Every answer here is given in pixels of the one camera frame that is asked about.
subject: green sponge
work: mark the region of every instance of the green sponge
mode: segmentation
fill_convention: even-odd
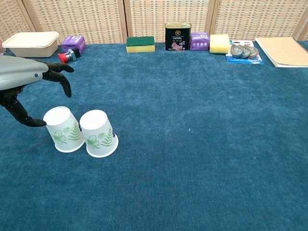
[[[128,37],[126,41],[127,47],[136,47],[136,46],[150,46],[154,45],[153,36],[145,37]]]
[[[154,52],[155,41],[153,36],[128,37],[126,41],[127,53]]]

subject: small purple box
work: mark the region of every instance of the small purple box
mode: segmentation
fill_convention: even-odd
[[[66,53],[69,49],[77,48],[79,53],[82,54],[86,48],[85,38],[81,35],[67,36],[64,41],[61,43],[63,51]]]
[[[206,32],[192,32],[191,35],[191,51],[208,51],[210,37]]]

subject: yellow sponge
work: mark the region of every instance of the yellow sponge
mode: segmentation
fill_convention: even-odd
[[[127,53],[154,52],[155,45],[126,47]]]
[[[128,37],[126,42],[126,51],[128,53],[136,52],[154,52],[155,43],[153,36]]]
[[[229,49],[229,35],[210,35],[210,53],[227,54]]]

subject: white paper cup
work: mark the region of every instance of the white paper cup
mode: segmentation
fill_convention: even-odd
[[[89,155],[101,158],[109,156],[116,150],[118,138],[105,112],[101,110],[86,112],[80,119],[80,126]]]
[[[43,120],[50,133],[54,146],[62,153],[78,150],[85,142],[79,123],[67,107],[50,109]]]

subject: packaged item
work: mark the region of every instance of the packaged item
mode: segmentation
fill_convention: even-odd
[[[165,49],[166,51],[187,51],[189,50],[190,23],[166,23]]]
[[[210,38],[206,32],[192,32],[190,41],[191,51],[208,51]]]
[[[250,40],[230,40],[226,57],[230,64],[263,64],[257,48]]]
[[[67,36],[61,43],[62,50],[67,52],[68,50],[78,49],[82,54],[86,48],[85,38],[79,35]]]

